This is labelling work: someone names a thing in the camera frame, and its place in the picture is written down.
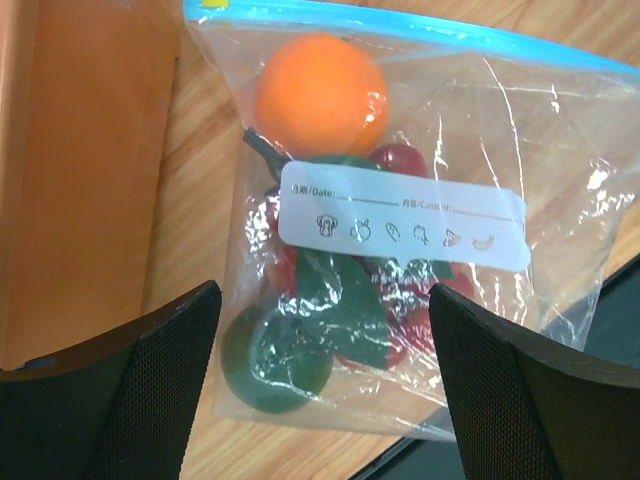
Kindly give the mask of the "blue zip top bag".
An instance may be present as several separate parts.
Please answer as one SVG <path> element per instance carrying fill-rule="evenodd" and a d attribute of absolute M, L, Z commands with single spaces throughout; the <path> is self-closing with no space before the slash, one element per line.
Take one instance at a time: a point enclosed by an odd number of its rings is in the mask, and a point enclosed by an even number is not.
<path fill-rule="evenodd" d="M 575 350 L 587 342 L 622 217 L 639 195 L 639 72 L 487 27 L 314 1 L 187 1 L 184 20 L 222 72 L 243 127 L 216 339 L 214 409 L 298 428 L 449 440 L 436 351 L 384 370 L 386 309 L 354 257 L 466 264 L 468 298 Z M 258 78 L 302 34 L 368 52 L 388 88 L 377 147 L 422 155 L 428 178 L 368 156 L 296 157 L 258 132 Z M 267 225 L 278 194 L 276 240 Z M 296 293 L 269 283 L 275 247 L 296 247 Z M 284 414 L 230 390 L 220 344 L 236 316 L 277 299 L 333 355 L 318 398 Z"/>

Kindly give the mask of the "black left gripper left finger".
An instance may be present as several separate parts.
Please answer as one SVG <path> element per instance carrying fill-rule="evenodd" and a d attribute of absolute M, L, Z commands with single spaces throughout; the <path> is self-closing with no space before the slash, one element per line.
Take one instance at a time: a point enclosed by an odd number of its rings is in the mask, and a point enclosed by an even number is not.
<path fill-rule="evenodd" d="M 2 478 L 178 478 L 221 305 L 209 280 L 124 325 L 2 371 Z"/>

